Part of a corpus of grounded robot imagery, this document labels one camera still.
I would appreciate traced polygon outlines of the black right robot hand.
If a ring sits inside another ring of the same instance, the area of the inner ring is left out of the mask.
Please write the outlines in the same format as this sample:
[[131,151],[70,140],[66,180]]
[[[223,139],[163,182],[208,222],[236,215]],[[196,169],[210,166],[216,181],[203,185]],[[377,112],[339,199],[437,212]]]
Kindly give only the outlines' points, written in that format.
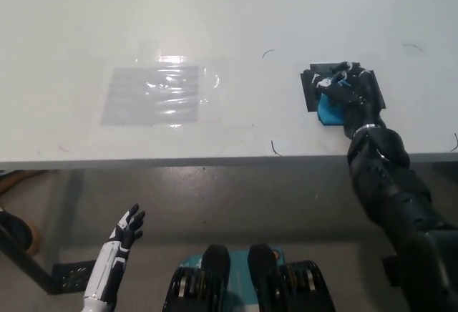
[[361,130],[384,127],[374,73],[356,62],[341,62],[331,73],[330,77],[315,74],[311,84],[315,92],[343,109],[345,136],[351,139]]

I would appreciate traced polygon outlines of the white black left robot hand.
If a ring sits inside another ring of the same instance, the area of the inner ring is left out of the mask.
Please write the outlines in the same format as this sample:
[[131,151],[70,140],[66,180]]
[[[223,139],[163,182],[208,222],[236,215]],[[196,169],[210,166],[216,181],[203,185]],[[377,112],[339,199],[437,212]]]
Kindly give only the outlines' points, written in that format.
[[140,228],[145,215],[137,203],[133,205],[118,221],[107,242],[118,251],[129,252],[133,243],[142,237]]

